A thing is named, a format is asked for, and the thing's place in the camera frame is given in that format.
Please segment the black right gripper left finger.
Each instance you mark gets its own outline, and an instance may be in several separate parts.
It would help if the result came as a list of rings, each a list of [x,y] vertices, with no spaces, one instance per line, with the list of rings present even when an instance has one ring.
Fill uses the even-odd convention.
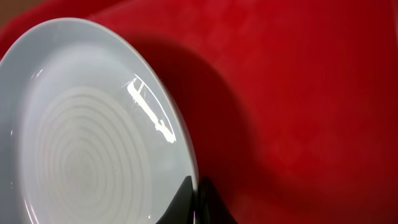
[[[194,190],[192,177],[186,176],[170,205],[156,224],[194,224]]]

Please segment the light blue plate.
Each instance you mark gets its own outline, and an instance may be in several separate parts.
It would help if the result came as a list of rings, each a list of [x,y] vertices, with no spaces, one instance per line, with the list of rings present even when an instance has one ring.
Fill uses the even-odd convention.
[[[188,131],[113,31],[59,18],[1,59],[1,222],[157,223],[198,187]]]

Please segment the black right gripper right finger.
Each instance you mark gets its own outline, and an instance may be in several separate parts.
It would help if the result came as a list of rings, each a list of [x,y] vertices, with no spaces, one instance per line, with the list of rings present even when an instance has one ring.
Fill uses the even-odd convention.
[[[198,222],[200,224],[238,224],[209,177],[198,186]]]

